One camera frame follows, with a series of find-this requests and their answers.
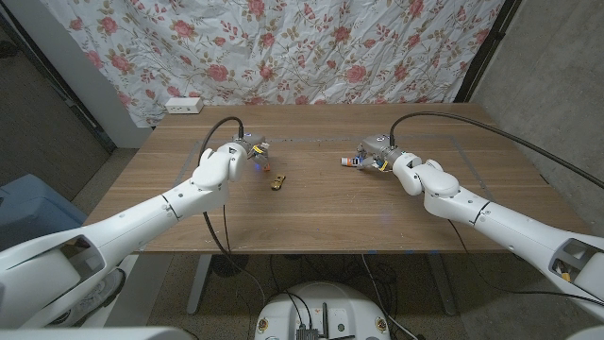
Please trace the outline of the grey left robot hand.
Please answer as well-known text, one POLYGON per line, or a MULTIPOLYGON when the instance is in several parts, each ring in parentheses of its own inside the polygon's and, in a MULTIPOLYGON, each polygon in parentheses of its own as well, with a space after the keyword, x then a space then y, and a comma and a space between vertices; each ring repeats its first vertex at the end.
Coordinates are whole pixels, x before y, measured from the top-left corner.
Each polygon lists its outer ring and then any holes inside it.
POLYGON ((247 158, 252 160, 259 169, 265 172, 270 170, 269 144, 263 135, 245 132, 242 137, 238 134, 233 135, 232 141, 245 149, 247 158))

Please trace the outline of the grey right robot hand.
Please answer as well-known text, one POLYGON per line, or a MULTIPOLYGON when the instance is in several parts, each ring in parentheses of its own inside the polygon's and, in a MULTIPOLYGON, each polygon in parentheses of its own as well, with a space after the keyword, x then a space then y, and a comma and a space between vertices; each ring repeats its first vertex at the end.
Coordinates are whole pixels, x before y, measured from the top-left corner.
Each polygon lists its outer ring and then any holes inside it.
POLYGON ((361 141, 357 147, 358 168, 375 168, 380 172, 393 170, 394 162, 403 155, 397 146, 390 146, 387 135, 373 135, 361 141))

